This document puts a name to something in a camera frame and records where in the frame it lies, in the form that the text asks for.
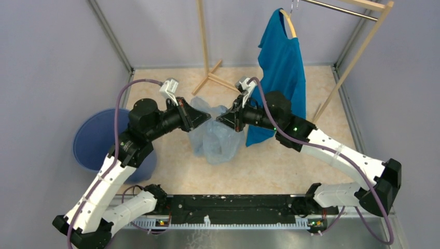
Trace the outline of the light blue plastic trash bag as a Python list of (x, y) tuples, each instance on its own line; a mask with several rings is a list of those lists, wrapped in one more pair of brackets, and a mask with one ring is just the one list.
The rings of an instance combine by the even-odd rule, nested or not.
[(210, 106), (200, 97), (192, 98), (190, 105), (211, 115), (208, 121), (188, 134), (194, 155), (205, 157), (207, 162), (212, 165), (231, 161), (244, 144), (245, 134), (243, 131), (236, 132), (215, 120), (228, 108), (224, 105)]

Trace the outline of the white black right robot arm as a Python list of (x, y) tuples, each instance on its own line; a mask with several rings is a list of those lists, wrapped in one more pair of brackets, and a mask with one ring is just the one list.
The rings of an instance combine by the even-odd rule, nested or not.
[(399, 161), (371, 158), (336, 141), (315, 124), (294, 115), (291, 102), (279, 91), (265, 94), (265, 99), (270, 113), (253, 99), (239, 95), (216, 121), (236, 132), (246, 125), (272, 130), (281, 145), (318, 158), (353, 179), (345, 184), (312, 184), (304, 200), (309, 213), (317, 214), (330, 206), (362, 207), (379, 217), (390, 213), (402, 184)]

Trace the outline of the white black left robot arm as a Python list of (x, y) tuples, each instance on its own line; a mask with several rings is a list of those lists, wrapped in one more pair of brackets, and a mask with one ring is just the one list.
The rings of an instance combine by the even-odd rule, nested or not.
[(128, 223), (147, 213), (163, 213), (167, 193), (155, 184), (144, 187), (117, 207), (109, 208), (109, 204), (153, 151), (154, 140), (176, 129), (190, 132), (211, 115), (178, 97), (167, 99), (167, 108), (163, 111), (153, 99), (138, 100), (128, 117), (128, 127), (117, 133), (114, 145), (84, 195), (67, 214), (56, 216), (52, 222), (66, 235), (68, 248), (105, 248)]

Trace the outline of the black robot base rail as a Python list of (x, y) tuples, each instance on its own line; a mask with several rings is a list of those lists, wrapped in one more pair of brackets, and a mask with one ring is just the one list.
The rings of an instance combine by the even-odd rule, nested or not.
[(275, 225), (337, 215), (339, 209), (322, 208), (303, 195), (172, 195), (151, 214), (170, 217), (173, 225), (202, 224), (206, 216), (214, 225)]

